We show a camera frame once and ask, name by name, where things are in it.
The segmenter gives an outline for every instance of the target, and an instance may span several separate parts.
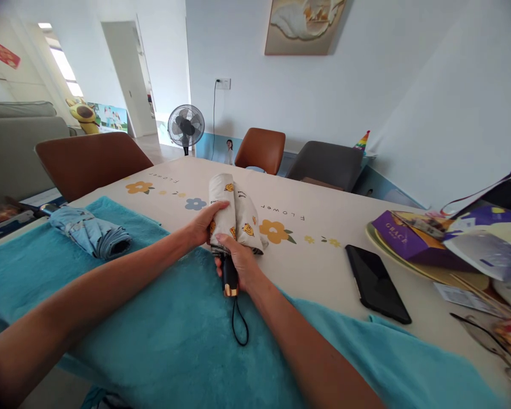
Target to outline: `person's right hand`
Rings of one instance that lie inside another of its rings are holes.
[[[242,291],[247,291],[249,283],[258,273],[261,273],[257,265],[256,258],[252,249],[238,243],[234,238],[226,234],[216,235],[216,239],[222,246],[225,246],[231,252],[233,264],[238,272],[238,285]],[[221,277],[221,260],[215,257],[217,275]]]

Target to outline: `sofa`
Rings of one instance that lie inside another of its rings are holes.
[[[34,146],[81,133],[50,102],[0,102],[0,199],[22,200],[53,188]]]

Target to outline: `yellow plate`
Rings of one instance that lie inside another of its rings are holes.
[[[393,251],[388,246],[388,244],[386,244],[386,242],[380,236],[380,233],[375,229],[375,227],[371,223],[367,224],[365,232],[367,233],[367,236],[371,239],[371,241],[383,252],[385,252],[388,257],[390,257],[396,263],[407,268],[408,270],[420,274],[421,276],[440,282],[442,284],[460,288],[462,290],[469,290],[469,288],[466,288],[460,282],[456,281],[450,275],[450,273],[454,273],[459,277],[462,277],[472,286],[481,291],[485,290],[490,285],[490,278],[482,273],[462,272],[458,270],[447,269],[444,267],[430,266],[425,264],[415,264],[407,260],[404,260],[395,251]]]

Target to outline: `door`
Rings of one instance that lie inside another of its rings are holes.
[[[148,93],[140,66],[136,23],[104,22],[102,30],[127,104],[135,137],[156,135]]]

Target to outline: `wrist strap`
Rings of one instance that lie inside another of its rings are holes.
[[[248,324],[246,324],[246,320],[244,319],[244,317],[242,316],[242,313],[240,312],[240,309],[238,307],[238,296],[236,297],[233,297],[234,298],[234,301],[233,301],[233,314],[231,315],[231,327],[233,328],[233,334],[234,334],[234,338],[237,340],[237,343],[241,346],[241,347],[245,347],[247,344],[248,344],[248,340],[250,338],[250,332],[248,331]],[[238,311],[238,314],[240,315],[240,318],[242,318],[242,322],[244,323],[244,328],[246,329],[246,341],[244,343],[242,343],[239,339],[238,339],[238,336],[237,336],[237,333],[236,331],[234,330],[234,310],[235,308],[237,309]]]
[[[442,216],[445,216],[445,217],[452,216],[452,215],[454,215],[454,214],[458,213],[461,209],[456,210],[456,211],[453,211],[452,213],[447,213],[447,212],[445,212],[445,208],[446,208],[446,207],[448,207],[449,205],[451,205],[451,204],[453,204],[453,203],[456,203],[456,202],[461,202],[461,201],[464,201],[464,200],[466,200],[466,199],[469,199],[470,197],[473,197],[473,196],[475,196],[475,195],[478,195],[478,194],[479,194],[479,193],[481,193],[482,191],[485,191],[486,189],[490,189],[491,187],[494,187],[494,186],[496,186],[496,185],[498,185],[498,184],[500,184],[500,183],[502,183],[502,182],[504,182],[504,181],[506,181],[506,180],[508,180],[508,179],[511,179],[511,173],[509,173],[506,177],[504,177],[504,178],[502,178],[502,179],[498,180],[496,183],[493,183],[493,184],[491,184],[490,186],[487,186],[487,187],[485,187],[485,188],[483,188],[483,189],[479,190],[479,191],[478,191],[478,192],[476,192],[476,193],[473,193],[473,194],[471,194],[471,195],[469,195],[469,196],[466,196],[466,197],[464,197],[464,198],[456,199],[455,201],[452,201],[452,202],[447,203],[446,205],[444,205],[444,206],[441,208],[441,210],[439,211],[439,213],[441,213],[441,215],[442,215]]]

